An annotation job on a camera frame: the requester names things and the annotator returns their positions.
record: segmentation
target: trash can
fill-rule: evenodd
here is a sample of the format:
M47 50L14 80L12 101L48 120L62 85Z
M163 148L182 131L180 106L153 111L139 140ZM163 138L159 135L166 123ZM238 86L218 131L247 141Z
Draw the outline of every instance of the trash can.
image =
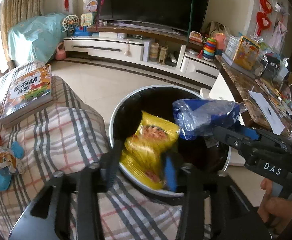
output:
M130 93L116 106L111 116L111 146L113 147L115 140L125 141L136 132L142 120L142 110L174 123L172 103L184 98L202 97L189 89L174 85L153 85ZM207 148L205 140L201 137L194 141L179 138L178 152L182 154L185 162L190 162L201 170L217 172L227 168L231 147L219 143L218 146ZM183 193L151 189L139 182L121 163L119 167L131 182L151 194L163 197L183 196Z

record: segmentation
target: white paper sheet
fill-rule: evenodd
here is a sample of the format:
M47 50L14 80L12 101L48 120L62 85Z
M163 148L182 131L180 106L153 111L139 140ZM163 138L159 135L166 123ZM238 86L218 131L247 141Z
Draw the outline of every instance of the white paper sheet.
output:
M276 112L272 109L272 107L268 104L266 99L261 93L256 93L252 91L248 91L251 97L256 101L260 109L262 110L264 116L266 117L267 121L269 122L271 128L273 129L273 133L280 135L281 132L284 130L285 126L280 121Z

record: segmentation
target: black tv screen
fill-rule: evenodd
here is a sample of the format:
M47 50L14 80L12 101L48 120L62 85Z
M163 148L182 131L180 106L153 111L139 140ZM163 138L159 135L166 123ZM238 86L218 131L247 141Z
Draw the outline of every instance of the black tv screen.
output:
M191 0L98 0L100 20L122 20L188 30ZM192 31L200 31L208 0L194 0Z

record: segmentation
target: tile floor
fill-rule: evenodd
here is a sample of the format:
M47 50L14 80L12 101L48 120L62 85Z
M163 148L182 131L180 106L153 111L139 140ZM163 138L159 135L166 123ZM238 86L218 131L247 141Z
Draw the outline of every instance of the tile floor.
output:
M95 65L65 61L53 61L51 64L52 73L63 78L86 104L93 107L103 116L106 123L109 123L116 105L132 91L149 85L168 84L154 78ZM118 64L104 64L136 71L134 68ZM140 72L162 77L162 75L147 71L140 70ZM166 78L170 81L185 84L185 82L173 78ZM200 89L194 85L188 85L194 89ZM263 178L244 167L229 166L227 170L233 180L246 194L252 205L259 206L264 195L264 191L260 189L260 183Z

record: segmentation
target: curtain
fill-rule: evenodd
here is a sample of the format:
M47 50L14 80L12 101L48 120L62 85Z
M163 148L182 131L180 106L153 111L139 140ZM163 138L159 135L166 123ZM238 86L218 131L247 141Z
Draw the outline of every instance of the curtain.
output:
M8 53L8 32L19 22L40 15L40 0L2 0L0 5L0 31L9 70L14 68Z

